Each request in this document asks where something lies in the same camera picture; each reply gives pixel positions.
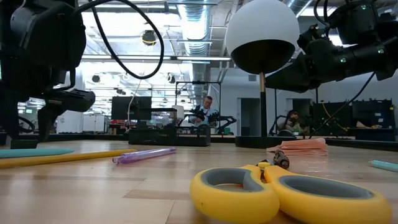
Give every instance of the table surface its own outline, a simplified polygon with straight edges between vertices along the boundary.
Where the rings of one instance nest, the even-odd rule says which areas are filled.
[[[126,141],[65,141],[38,147],[69,147],[75,153],[159,146]],[[352,182],[377,190],[390,201],[398,223],[398,174],[368,161],[398,162],[396,152],[330,146],[328,157],[290,156],[292,172]],[[1,223],[221,223],[197,212],[190,201],[193,176],[213,167],[240,167],[272,158],[264,149],[234,144],[178,147],[177,153],[115,165],[110,158],[0,170]],[[279,213],[271,222],[298,223]]]

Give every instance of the black cable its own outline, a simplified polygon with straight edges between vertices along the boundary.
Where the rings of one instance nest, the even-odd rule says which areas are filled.
[[[323,20],[329,25],[329,18],[328,18],[328,0],[325,0],[323,3]]]
[[[155,68],[155,70],[150,73],[149,75],[144,75],[144,76],[140,76],[140,75],[136,75],[135,73],[133,73],[132,71],[130,71],[124,64],[123,62],[119,59],[119,57],[116,55],[116,53],[114,52],[114,50],[112,49],[108,38],[106,38],[104,29],[102,28],[101,25],[101,21],[98,17],[98,13],[97,10],[95,9],[95,6],[98,6],[100,4],[104,4],[110,1],[119,1],[122,2],[124,4],[127,4],[128,6],[132,7],[135,11],[137,11],[147,22],[148,24],[153,28],[153,30],[155,31],[157,38],[159,39],[160,42],[160,59],[159,62]],[[145,13],[139,9],[135,4],[131,3],[128,0],[88,0],[88,3],[80,6],[79,8],[77,8],[77,10],[74,12],[74,14],[78,14],[78,13],[82,13],[83,11],[86,11],[88,9],[91,9],[93,11],[94,14],[94,19],[95,22],[98,26],[98,30],[99,33],[101,34],[102,39],[104,40],[104,44],[106,46],[106,48],[108,49],[108,51],[110,52],[112,58],[120,65],[120,67],[123,68],[124,71],[126,71],[129,75],[133,76],[134,78],[140,79],[140,80],[145,80],[147,78],[153,77],[160,69],[160,67],[162,66],[163,63],[163,57],[164,57],[164,43],[163,43],[163,38],[162,35],[160,34],[159,30],[156,28],[155,24],[145,15]]]
[[[345,106],[349,105],[350,103],[352,103],[362,92],[363,90],[366,88],[366,86],[369,84],[369,82],[372,80],[373,76],[376,74],[376,72],[373,72],[372,75],[369,77],[369,79],[366,81],[366,83],[362,86],[361,90],[351,99],[349,100],[347,103],[345,103],[343,106],[341,106],[340,108],[338,108],[338,110],[336,110],[336,112],[334,112],[323,124],[321,124],[321,126],[319,126],[316,130],[314,130],[313,133],[311,133],[310,137],[308,139],[311,139],[312,136],[318,132],[322,127],[324,127],[324,125],[326,125],[331,119],[333,119],[337,113],[339,113]]]
[[[327,23],[325,27],[325,35],[329,37],[330,25],[329,25],[329,17],[328,17],[328,0],[325,0],[323,3],[323,19]]]
[[[18,119],[23,121],[23,122],[25,122],[25,123],[27,123],[29,125],[29,127],[31,128],[31,129],[26,129],[26,128],[23,128],[23,127],[19,127],[19,131],[20,132],[32,133],[35,130],[35,125],[31,121],[29,121],[28,119],[23,118],[21,116],[18,116]]]
[[[323,20],[319,17],[319,15],[318,15],[317,9],[318,9],[318,4],[319,4],[320,1],[321,1],[321,0],[317,0],[316,3],[315,3],[315,5],[313,6],[313,14],[315,15],[315,18],[317,18],[317,20],[318,20],[320,23],[322,23],[322,24],[325,25],[325,26],[329,26],[329,24],[328,24],[327,22],[323,21]]]

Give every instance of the white sphere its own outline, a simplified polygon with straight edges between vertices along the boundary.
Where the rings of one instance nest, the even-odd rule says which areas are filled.
[[[239,68],[259,74],[285,65],[297,48],[299,35],[299,22],[283,2],[253,0],[231,18],[225,41]]]

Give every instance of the man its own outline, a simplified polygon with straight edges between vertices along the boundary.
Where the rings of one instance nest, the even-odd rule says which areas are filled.
[[[278,129],[279,130],[289,130],[291,132],[298,132],[299,134],[302,134],[305,132],[301,127],[299,123],[299,112],[295,110],[291,110],[287,113],[287,118],[283,123],[278,124]]]
[[[195,127],[199,127],[199,125],[202,125],[202,124],[207,124],[211,127],[216,126],[215,122],[212,122],[210,124],[208,122],[208,116],[210,116],[216,112],[215,110],[210,108],[212,102],[213,102],[213,98],[211,96],[206,96],[205,101],[203,102],[203,106],[199,107],[199,110],[203,110],[203,112],[205,114],[205,120],[202,121],[200,118],[197,118],[195,116],[189,117],[189,120],[195,124]]]

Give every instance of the wire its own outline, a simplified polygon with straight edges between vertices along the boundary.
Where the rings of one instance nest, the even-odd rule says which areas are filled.
[[[326,110],[325,104],[322,103],[322,106],[323,106],[323,110],[326,112],[326,114],[327,114],[327,115],[329,116],[329,118],[330,118],[331,116],[330,116],[328,110]],[[347,128],[343,128],[339,123],[336,123],[336,124],[337,124],[337,126],[339,126],[339,127],[340,127],[341,129],[343,129],[344,131],[347,131]]]
[[[110,1],[113,1],[113,0],[95,0],[95,1],[88,0],[88,3],[80,6],[79,8],[77,8],[77,10],[75,12],[73,12],[74,16],[76,16],[76,14],[79,14],[79,13],[81,13],[83,11],[91,9],[93,11],[95,22],[96,22],[96,24],[98,26],[99,34],[101,34],[101,37],[104,40],[104,44],[105,44],[106,48],[108,49],[108,51],[112,55],[112,58],[120,65],[120,67],[122,67],[123,70],[126,71],[129,75],[133,76],[134,78],[140,79],[140,80],[145,80],[145,79],[148,79],[150,77],[153,77],[159,71],[159,69],[160,69],[160,67],[162,66],[162,63],[163,63],[164,43],[163,43],[162,35],[160,34],[159,30],[156,28],[155,24],[135,4],[133,4],[132,2],[130,2],[128,0],[116,0],[116,1],[122,2],[124,4],[127,4],[128,6],[132,7],[135,11],[137,11],[148,22],[148,24],[153,28],[153,30],[155,31],[155,33],[157,35],[157,38],[158,38],[158,40],[160,42],[160,59],[159,59],[159,62],[157,64],[155,70],[152,73],[148,74],[148,75],[144,75],[144,76],[136,75],[135,73],[130,71],[123,64],[123,62],[119,59],[119,57],[116,55],[116,53],[112,49],[111,44],[109,43],[108,38],[106,37],[104,29],[103,29],[103,27],[101,25],[101,21],[100,21],[100,19],[98,17],[97,10],[95,9],[95,6],[98,6],[100,4],[104,4],[104,3],[107,3],[107,2],[110,2]]]
[[[328,0],[325,0],[325,2],[323,3],[323,19],[325,20],[326,23],[328,23],[328,26],[329,26]]]
[[[341,106],[340,108],[338,108],[338,110],[336,110],[336,112],[334,112],[323,124],[321,124],[321,126],[319,126],[316,130],[314,130],[314,132],[310,135],[310,137],[308,139],[311,139],[312,136],[318,132],[322,127],[324,127],[324,125],[326,125],[331,119],[333,119],[334,116],[336,116],[337,113],[339,113],[345,106],[349,105],[350,103],[352,103],[355,99],[357,99],[357,97],[363,92],[363,90],[367,87],[367,85],[369,84],[369,82],[372,80],[373,76],[376,74],[376,72],[373,72],[372,75],[369,77],[369,79],[366,81],[366,83],[362,86],[361,90],[352,98],[350,99],[347,103],[345,103],[343,106]]]
[[[32,133],[32,132],[35,130],[35,125],[34,125],[31,121],[29,121],[28,119],[23,118],[23,117],[21,117],[21,116],[18,116],[18,119],[21,120],[21,121],[23,121],[23,122],[25,122],[25,123],[27,123],[27,124],[29,125],[29,127],[30,127],[30,129],[26,129],[26,128],[24,128],[24,127],[19,127],[19,131],[20,131],[20,132],[23,132],[23,133]]]
[[[317,20],[318,20],[320,23],[322,23],[322,24],[325,25],[325,26],[329,26],[329,24],[328,24],[327,22],[323,21],[323,20],[319,17],[319,15],[318,15],[317,9],[318,9],[318,5],[319,5],[319,2],[320,2],[320,1],[321,1],[321,0],[317,0],[316,3],[315,3],[315,5],[313,6],[313,14],[315,15],[315,18],[317,18]]]
[[[134,100],[134,97],[136,97],[136,94],[137,94],[137,91],[139,89],[139,86],[141,85],[141,81],[142,80],[139,80],[138,86],[137,86],[137,88],[136,88],[136,90],[135,90],[135,92],[134,92],[134,94],[133,94],[133,96],[132,96],[132,98],[130,100],[129,108],[127,109],[127,123],[129,124],[129,128],[130,128],[130,106],[131,106],[132,101]]]

